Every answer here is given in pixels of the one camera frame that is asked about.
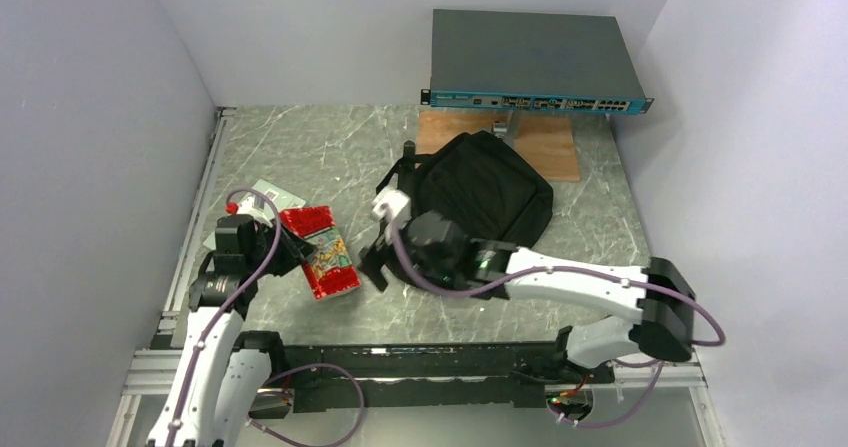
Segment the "red colourful book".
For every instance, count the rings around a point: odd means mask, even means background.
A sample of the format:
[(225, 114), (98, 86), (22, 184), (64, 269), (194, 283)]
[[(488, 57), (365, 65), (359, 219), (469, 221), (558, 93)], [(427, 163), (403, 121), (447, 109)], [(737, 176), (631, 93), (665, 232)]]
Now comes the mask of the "red colourful book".
[(353, 292), (361, 281), (327, 205), (285, 209), (283, 224), (314, 248), (303, 271), (318, 301)]

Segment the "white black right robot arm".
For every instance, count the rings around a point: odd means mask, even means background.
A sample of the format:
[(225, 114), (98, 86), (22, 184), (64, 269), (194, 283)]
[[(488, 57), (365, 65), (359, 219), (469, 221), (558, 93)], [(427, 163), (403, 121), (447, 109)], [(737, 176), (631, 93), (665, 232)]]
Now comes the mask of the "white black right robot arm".
[(687, 362), (694, 347), (696, 295), (669, 260), (605, 266), (543, 255), (514, 243), (472, 238), (435, 212), (398, 227), (382, 222), (360, 253), (359, 271), (379, 290), (392, 275), (444, 297), (542, 299), (599, 310), (604, 319), (557, 335), (551, 368), (574, 382), (588, 369), (641, 353)]

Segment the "grey notebook with label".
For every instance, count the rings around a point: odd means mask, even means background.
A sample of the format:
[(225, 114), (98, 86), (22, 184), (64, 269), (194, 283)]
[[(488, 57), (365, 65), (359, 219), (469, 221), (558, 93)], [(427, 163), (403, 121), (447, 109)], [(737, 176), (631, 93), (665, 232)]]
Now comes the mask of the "grey notebook with label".
[[(282, 212), (285, 209), (304, 207), (306, 205), (306, 201), (301, 197), (298, 197), (284, 190), (283, 188), (263, 179), (257, 180), (252, 185), (252, 189), (261, 192), (268, 200), (270, 200), (274, 204), (274, 206), (279, 212)], [(206, 221), (203, 227), (205, 235), (201, 242), (201, 247), (205, 250), (215, 249), (215, 236), (213, 233), (213, 229), (216, 225), (217, 220), (227, 214), (225, 210), (225, 207), (227, 205), (226, 198), (232, 191), (233, 188), (230, 187), (222, 191), (221, 194), (217, 197), (214, 197), (213, 202), (210, 204), (209, 209), (207, 210)], [(251, 193), (237, 193), (232, 199), (232, 202), (240, 201), (246, 194)]]

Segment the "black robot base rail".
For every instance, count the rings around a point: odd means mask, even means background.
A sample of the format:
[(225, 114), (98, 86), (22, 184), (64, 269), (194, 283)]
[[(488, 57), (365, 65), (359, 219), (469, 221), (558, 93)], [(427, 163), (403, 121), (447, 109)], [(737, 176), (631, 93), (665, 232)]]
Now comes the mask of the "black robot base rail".
[(614, 382), (612, 367), (573, 367), (551, 341), (289, 345), (269, 387), (296, 413), (336, 408), (508, 404), (542, 408), (549, 394)]

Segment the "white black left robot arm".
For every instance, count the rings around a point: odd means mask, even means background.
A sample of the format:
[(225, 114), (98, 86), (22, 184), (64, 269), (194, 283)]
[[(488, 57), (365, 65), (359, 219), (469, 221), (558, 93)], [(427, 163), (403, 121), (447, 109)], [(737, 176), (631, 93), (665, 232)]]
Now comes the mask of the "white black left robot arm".
[(313, 247), (278, 215), (227, 215), (214, 236), (189, 288), (184, 347), (147, 446), (234, 445), (260, 386), (287, 373), (281, 337), (243, 324), (259, 279), (300, 267)]

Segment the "black student backpack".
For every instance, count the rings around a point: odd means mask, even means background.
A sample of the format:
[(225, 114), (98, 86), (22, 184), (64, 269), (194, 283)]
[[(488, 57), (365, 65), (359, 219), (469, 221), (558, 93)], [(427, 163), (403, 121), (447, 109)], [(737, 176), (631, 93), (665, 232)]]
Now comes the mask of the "black student backpack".
[(411, 198), (409, 221), (435, 211), (471, 237), (469, 289), (505, 267), (505, 245), (533, 247), (552, 218), (549, 182), (488, 132), (459, 134), (433, 154), (419, 154), (407, 142), (377, 189), (392, 180)]

